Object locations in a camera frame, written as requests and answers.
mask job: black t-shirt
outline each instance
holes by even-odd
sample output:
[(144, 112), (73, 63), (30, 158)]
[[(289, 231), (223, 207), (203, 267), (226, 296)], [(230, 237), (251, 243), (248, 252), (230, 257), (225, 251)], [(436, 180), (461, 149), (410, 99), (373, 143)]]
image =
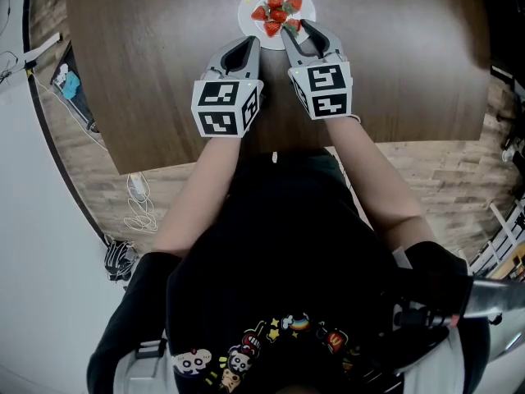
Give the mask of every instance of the black t-shirt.
[[(437, 244), (407, 250), (414, 268), (465, 273)], [(350, 192), (321, 175), (265, 176), (236, 190), (182, 261), (140, 261), (88, 369), (90, 392), (112, 392), (118, 360), (164, 328), (179, 392), (402, 392), (403, 375), (360, 358), (388, 332), (377, 270), (389, 250), (358, 217)], [(465, 392), (488, 356), (485, 320), (459, 326)]]

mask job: blue object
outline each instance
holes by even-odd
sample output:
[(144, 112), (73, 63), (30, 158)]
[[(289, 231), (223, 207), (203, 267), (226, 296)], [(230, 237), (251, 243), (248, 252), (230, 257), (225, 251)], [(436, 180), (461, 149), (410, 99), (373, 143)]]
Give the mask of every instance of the blue object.
[(62, 88), (62, 94), (66, 99), (72, 99), (76, 95), (76, 90), (80, 86), (80, 79), (72, 71), (68, 71), (66, 74), (66, 84)]

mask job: shirt sleeve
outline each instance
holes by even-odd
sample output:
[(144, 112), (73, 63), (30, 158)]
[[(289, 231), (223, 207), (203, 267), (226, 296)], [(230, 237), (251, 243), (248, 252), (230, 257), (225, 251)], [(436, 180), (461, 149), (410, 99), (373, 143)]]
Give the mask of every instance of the shirt sleeve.
[(121, 358), (142, 341), (161, 338), (166, 325), (167, 279), (181, 259), (171, 254), (146, 254), (107, 324), (88, 365), (90, 394), (113, 393), (113, 379)]
[[(412, 267), (426, 272), (467, 274), (467, 264), (435, 242), (420, 242), (405, 251)], [(463, 392), (477, 388), (489, 359), (491, 334), (487, 318), (462, 319), (458, 324), (465, 364)]]

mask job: yellow star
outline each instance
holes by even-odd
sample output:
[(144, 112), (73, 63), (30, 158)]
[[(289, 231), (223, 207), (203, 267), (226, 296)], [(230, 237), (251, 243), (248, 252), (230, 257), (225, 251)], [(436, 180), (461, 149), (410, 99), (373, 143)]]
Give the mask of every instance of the yellow star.
[(279, 330), (272, 329), (268, 334), (268, 338), (273, 343), (279, 337)]

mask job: white plate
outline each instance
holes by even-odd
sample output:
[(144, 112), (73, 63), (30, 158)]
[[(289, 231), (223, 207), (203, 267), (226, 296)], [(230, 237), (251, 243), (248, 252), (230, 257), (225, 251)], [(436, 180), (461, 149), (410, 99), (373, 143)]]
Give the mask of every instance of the white plate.
[[(246, 36), (255, 35), (259, 38), (261, 40), (261, 47), (277, 50), (285, 49), (280, 31), (270, 38), (264, 29), (264, 22), (254, 21), (252, 19), (253, 11), (257, 7), (263, 6), (265, 2), (267, 2), (267, 0), (241, 0), (239, 12), (237, 14), (237, 17), (239, 18), (239, 26)], [(312, 0), (303, 0), (301, 10), (291, 17), (294, 19), (308, 19), (310, 21), (315, 21), (315, 7), (313, 6)], [(297, 37), (297, 42), (301, 44), (307, 37), (308, 34), (304, 32), (304, 28), (301, 28), (299, 36)]]

